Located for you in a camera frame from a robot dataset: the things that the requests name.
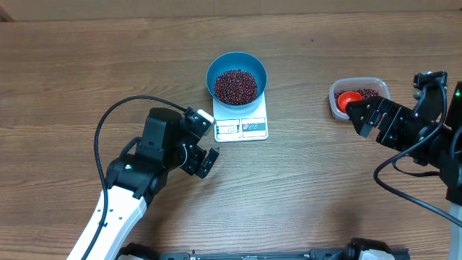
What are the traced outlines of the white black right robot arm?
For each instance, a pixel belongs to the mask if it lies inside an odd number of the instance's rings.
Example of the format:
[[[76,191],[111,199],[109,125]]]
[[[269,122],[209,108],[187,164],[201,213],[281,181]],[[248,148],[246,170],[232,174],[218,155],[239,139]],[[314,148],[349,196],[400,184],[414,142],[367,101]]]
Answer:
[[[451,223],[449,259],[461,258],[461,94],[447,100],[446,84],[439,79],[418,79],[414,88],[420,92],[417,104],[410,109],[384,97],[350,102],[346,111],[356,132],[367,137],[372,128],[380,130],[377,142],[397,151],[373,173],[375,182],[385,190],[421,206]],[[450,202],[445,212],[383,182],[379,173],[409,156],[418,165],[431,165],[434,171],[422,175],[438,176],[447,187]]]

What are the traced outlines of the red plastic measuring scoop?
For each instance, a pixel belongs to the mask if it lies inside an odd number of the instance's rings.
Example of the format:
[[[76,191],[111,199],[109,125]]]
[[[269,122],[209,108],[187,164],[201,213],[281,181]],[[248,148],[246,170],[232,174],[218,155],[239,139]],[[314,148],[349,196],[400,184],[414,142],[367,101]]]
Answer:
[[[337,105],[338,105],[339,110],[342,113],[346,113],[347,112],[346,106],[348,105],[348,103],[360,101],[362,99],[363,97],[358,92],[355,92],[355,91],[343,92],[337,98]]]

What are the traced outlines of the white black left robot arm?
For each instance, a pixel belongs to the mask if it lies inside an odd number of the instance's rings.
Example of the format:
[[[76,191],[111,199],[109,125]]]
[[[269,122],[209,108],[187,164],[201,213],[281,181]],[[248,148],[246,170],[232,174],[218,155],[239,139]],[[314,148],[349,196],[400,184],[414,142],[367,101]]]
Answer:
[[[176,168],[205,178],[218,149],[205,151],[199,140],[214,125],[202,109],[179,113],[152,108],[141,137],[132,139],[108,166],[90,221],[70,259],[116,259],[123,242]]]

